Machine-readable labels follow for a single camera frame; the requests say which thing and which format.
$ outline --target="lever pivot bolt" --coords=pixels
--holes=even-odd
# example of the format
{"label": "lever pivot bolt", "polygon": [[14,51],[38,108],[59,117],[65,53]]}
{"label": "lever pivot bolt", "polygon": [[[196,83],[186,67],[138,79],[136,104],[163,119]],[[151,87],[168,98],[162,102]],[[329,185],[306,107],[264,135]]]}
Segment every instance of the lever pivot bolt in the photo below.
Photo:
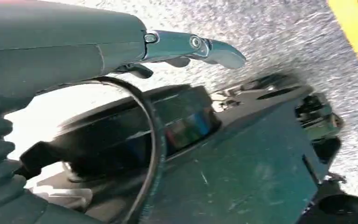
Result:
{"label": "lever pivot bolt", "polygon": [[199,37],[197,37],[197,36],[190,37],[190,46],[193,49],[196,49],[196,50],[200,49],[201,43],[202,43],[202,40]]}
{"label": "lever pivot bolt", "polygon": [[144,38],[146,43],[155,43],[158,40],[157,36],[154,34],[146,34]]}

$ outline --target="black cable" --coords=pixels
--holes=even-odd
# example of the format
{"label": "black cable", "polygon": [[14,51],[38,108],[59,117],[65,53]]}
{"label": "black cable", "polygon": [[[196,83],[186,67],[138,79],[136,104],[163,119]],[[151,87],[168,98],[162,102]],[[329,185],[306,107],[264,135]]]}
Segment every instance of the black cable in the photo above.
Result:
{"label": "black cable", "polygon": [[145,181],[139,191],[130,211],[123,220],[123,224],[136,224],[148,218],[150,203],[156,194],[157,186],[162,175],[166,156],[164,126],[151,102],[146,99],[140,89],[130,83],[113,78],[98,77],[84,80],[79,84],[105,84],[127,91],[145,112],[151,131],[151,159]]}

